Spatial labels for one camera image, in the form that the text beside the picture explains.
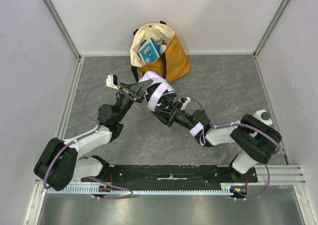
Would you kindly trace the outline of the lavender folding umbrella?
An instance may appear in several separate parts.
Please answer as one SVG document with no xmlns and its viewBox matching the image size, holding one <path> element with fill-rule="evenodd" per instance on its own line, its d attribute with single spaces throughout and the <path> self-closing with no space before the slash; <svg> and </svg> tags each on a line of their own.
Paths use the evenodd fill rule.
<svg viewBox="0 0 318 225">
<path fill-rule="evenodd" d="M 178 101 L 177 94 L 172 86 L 163 77 L 153 71 L 146 72 L 139 79 L 139 82 L 149 79 L 152 79 L 153 83 L 147 88 L 143 98 L 148 103 L 148 109 L 151 112 L 165 110 L 171 103 Z M 207 145 L 205 135 L 210 129 L 210 122 L 211 120 L 207 117 L 205 110 L 196 110 L 190 115 L 190 128 L 186 129 L 189 130 L 189 133 L 202 147 Z"/>
</svg>

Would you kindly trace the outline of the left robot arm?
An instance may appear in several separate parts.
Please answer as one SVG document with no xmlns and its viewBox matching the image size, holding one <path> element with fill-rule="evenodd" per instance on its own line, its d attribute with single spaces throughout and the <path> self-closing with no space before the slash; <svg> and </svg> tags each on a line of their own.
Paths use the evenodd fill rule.
<svg viewBox="0 0 318 225">
<path fill-rule="evenodd" d="M 98 117 L 92 118 L 96 127 L 75 138 L 48 141 L 34 167 L 34 174 L 43 180 L 45 189 L 64 189 L 73 179 L 96 176 L 103 168 L 98 158 L 80 162 L 79 158 L 88 151 L 114 141 L 123 129 L 121 124 L 131 106 L 142 102 L 152 80 L 133 84 L 118 83 L 116 75 L 109 75 L 104 85 L 119 91 L 113 105 L 103 104 L 98 109 Z"/>
</svg>

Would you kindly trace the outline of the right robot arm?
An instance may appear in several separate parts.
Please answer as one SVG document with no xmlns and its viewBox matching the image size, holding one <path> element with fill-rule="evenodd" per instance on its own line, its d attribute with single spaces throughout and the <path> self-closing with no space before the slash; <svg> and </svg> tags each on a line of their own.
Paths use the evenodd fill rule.
<svg viewBox="0 0 318 225">
<path fill-rule="evenodd" d="M 186 104 L 175 101 L 170 104 L 148 104 L 152 113 L 166 126 L 177 123 L 189 130 L 202 147 L 236 143 L 242 152 L 231 161 L 228 176 L 237 181 L 255 165 L 267 164 L 281 150 L 281 135 L 271 128 L 270 116 L 265 110 L 254 115 L 246 114 L 234 123 L 223 126 L 211 125 L 205 110 L 193 114 L 185 112 Z"/>
</svg>

